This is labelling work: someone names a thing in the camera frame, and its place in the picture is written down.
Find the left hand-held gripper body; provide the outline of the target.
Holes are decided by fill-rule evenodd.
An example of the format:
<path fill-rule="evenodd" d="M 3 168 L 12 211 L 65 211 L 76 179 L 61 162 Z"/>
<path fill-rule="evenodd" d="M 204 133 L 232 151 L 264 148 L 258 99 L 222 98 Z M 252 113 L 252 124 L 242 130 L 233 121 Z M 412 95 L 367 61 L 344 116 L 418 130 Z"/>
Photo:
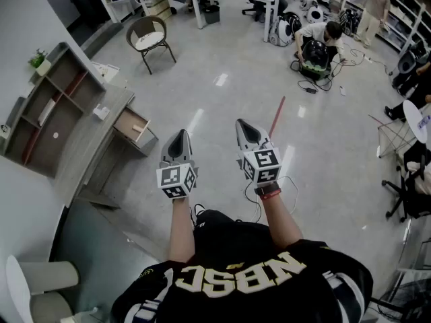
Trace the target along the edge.
<path fill-rule="evenodd" d="M 185 129 L 171 136 L 163 146 L 156 176 L 158 188 L 168 198 L 186 198 L 196 187 L 197 168 L 192 155 L 190 136 Z"/>

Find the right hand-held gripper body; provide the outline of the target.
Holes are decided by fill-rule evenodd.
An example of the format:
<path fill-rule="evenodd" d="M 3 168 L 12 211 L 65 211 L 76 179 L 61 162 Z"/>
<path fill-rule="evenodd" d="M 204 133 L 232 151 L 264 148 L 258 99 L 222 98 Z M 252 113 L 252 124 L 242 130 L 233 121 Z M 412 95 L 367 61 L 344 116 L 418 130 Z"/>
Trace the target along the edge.
<path fill-rule="evenodd" d="M 267 131 L 249 120 L 235 123 L 236 140 L 241 153 L 241 169 L 255 186 L 275 182 L 281 170 L 279 149 L 273 145 Z"/>

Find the wooden drawer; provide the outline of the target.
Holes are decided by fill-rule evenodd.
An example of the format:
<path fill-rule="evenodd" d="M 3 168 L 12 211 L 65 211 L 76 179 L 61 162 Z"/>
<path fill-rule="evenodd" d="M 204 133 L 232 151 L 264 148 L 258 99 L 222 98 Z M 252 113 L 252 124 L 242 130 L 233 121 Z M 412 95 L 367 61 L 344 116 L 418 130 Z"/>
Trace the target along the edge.
<path fill-rule="evenodd" d="M 114 128 L 137 145 L 145 130 L 148 128 L 149 123 L 150 120 L 142 117 L 136 113 L 136 111 L 126 106 L 114 123 Z M 134 125 L 140 126 L 142 128 L 142 132 L 134 131 Z"/>

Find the person's right forearm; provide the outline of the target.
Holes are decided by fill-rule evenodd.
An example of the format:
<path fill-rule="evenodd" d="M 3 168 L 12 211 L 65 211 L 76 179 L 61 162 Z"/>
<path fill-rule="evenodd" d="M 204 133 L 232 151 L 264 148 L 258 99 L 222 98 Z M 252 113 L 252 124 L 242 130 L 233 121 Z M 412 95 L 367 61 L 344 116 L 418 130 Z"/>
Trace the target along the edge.
<path fill-rule="evenodd" d="M 272 240 L 278 248 L 284 249 L 303 238 L 302 232 L 280 197 L 280 191 L 264 196 L 262 203 Z"/>

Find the black and red wristband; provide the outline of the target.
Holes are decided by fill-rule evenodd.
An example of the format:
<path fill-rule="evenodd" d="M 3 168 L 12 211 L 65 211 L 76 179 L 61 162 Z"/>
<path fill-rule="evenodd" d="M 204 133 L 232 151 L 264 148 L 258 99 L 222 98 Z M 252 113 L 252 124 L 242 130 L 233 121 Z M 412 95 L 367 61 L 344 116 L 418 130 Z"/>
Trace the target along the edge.
<path fill-rule="evenodd" d="M 259 196 L 262 201 L 270 199 L 274 196 L 279 195 L 281 188 L 277 182 L 272 182 L 264 186 L 256 187 L 255 194 Z"/>

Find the black trousers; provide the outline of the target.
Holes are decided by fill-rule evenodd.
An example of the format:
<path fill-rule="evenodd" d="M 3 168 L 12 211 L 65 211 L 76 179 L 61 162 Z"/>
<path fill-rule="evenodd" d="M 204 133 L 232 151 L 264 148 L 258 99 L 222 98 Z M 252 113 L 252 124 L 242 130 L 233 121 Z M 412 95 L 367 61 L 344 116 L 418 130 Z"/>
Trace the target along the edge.
<path fill-rule="evenodd" d="M 235 221 L 216 210 L 198 213 L 193 233 L 195 255 L 189 264 L 205 268 L 262 262 L 279 250 L 266 225 Z"/>

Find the gray wood-grain desk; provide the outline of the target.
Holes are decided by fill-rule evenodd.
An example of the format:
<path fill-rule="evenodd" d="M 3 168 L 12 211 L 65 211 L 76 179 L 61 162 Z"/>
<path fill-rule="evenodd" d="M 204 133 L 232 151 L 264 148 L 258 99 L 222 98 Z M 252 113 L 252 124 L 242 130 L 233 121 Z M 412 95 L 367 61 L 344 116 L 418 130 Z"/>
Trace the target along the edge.
<path fill-rule="evenodd" d="M 51 181 L 64 207 L 69 209 L 74 201 L 81 200 L 111 209 L 119 208 L 115 201 L 102 193 L 114 167 L 123 159 L 126 149 L 147 157 L 158 141 L 150 123 L 137 145 L 114 128 L 123 109 L 126 106 L 132 109 L 130 103 L 134 97 L 132 91 L 108 84 L 100 104 L 110 109 L 109 115 L 100 120 L 91 113 L 76 124 L 66 142 L 57 174 Z"/>

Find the black dome-shaped device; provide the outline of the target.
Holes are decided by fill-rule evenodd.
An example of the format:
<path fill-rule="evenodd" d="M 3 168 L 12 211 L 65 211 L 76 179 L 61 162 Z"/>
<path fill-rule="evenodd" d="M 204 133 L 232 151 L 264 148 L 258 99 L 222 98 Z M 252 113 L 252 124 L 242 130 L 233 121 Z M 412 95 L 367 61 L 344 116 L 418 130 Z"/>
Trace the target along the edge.
<path fill-rule="evenodd" d="M 324 43 L 310 40 L 302 50 L 304 60 L 300 63 L 300 72 L 303 76 L 315 81 L 324 78 L 329 64 L 329 52 Z"/>

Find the black lettered jersey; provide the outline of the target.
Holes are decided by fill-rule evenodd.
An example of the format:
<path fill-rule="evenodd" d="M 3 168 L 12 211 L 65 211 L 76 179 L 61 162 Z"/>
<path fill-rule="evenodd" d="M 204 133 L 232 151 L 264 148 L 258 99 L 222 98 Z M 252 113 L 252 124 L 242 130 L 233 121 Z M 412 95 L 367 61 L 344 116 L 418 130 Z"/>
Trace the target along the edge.
<path fill-rule="evenodd" d="M 150 266 L 114 302 L 111 323 L 360 323 L 370 271 L 324 242 L 213 262 Z"/>

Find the white and black shell pack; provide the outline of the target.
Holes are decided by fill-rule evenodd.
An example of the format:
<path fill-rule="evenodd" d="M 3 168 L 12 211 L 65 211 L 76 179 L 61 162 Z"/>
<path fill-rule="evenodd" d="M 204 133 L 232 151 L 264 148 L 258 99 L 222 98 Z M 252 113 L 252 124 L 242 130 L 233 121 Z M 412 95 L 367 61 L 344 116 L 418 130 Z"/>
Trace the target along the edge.
<path fill-rule="evenodd" d="M 269 31 L 269 42 L 275 46 L 288 46 L 293 43 L 294 34 L 301 27 L 300 18 L 296 13 L 292 11 L 285 12 L 274 19 Z"/>
<path fill-rule="evenodd" d="M 325 21 L 325 15 L 317 0 L 302 0 L 300 9 L 305 13 L 306 21 L 310 24 Z"/>

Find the brown wicker chair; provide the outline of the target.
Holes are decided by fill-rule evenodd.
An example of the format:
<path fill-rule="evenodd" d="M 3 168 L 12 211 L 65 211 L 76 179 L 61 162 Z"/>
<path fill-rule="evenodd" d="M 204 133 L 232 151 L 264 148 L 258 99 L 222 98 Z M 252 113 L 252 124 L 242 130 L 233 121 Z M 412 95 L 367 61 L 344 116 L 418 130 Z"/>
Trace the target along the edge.
<path fill-rule="evenodd" d="M 176 63 L 176 58 L 172 52 L 171 47 L 166 41 L 167 28 L 166 22 L 155 15 L 141 17 L 134 21 L 126 32 L 126 41 L 134 50 L 140 53 L 143 63 L 147 67 L 150 75 L 152 70 L 148 65 L 145 57 L 146 55 L 163 46 L 168 49 L 170 56 Z"/>

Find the white seat cushion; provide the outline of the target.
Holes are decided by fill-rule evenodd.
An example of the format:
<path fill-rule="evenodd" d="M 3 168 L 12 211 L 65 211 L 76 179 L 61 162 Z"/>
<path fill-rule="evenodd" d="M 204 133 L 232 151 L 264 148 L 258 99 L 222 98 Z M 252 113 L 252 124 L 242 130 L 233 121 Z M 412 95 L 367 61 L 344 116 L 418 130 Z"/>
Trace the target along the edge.
<path fill-rule="evenodd" d="M 135 43 L 135 48 L 137 50 L 149 49 L 161 43 L 163 39 L 163 32 L 151 32 L 139 38 L 138 41 Z"/>

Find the white round side table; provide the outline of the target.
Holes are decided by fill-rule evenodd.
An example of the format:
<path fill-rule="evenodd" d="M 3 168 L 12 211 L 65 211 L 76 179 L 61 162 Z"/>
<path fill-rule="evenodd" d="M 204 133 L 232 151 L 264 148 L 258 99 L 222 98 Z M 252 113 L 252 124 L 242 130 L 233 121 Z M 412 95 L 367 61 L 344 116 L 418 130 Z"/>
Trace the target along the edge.
<path fill-rule="evenodd" d="M 431 115 L 424 115 L 423 110 L 418 109 L 412 102 L 402 103 L 404 117 L 399 120 L 384 122 L 368 115 L 377 123 L 378 146 L 377 158 L 388 155 L 401 155 L 404 149 L 411 147 L 416 141 L 427 144 L 428 131 L 431 127 Z"/>

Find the cardboard box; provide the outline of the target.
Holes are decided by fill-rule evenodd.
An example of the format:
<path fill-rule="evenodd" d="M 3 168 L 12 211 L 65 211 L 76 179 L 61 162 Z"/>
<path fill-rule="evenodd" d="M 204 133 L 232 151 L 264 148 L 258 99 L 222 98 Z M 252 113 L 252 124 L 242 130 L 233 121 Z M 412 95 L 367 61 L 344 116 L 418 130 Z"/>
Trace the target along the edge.
<path fill-rule="evenodd" d="M 167 20 L 172 15 L 168 0 L 149 0 L 146 6 L 149 15 L 154 15 L 162 20 Z"/>

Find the small potted plant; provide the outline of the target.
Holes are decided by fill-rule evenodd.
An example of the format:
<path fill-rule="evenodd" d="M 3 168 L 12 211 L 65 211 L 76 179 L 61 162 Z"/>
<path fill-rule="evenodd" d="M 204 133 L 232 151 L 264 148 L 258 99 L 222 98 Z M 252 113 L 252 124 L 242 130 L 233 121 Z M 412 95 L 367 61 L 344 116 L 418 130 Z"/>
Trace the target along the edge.
<path fill-rule="evenodd" d="M 36 52 L 31 56 L 28 63 L 35 69 L 39 76 L 47 74 L 51 67 L 51 62 L 48 60 L 48 53 L 44 50 L 37 49 Z"/>

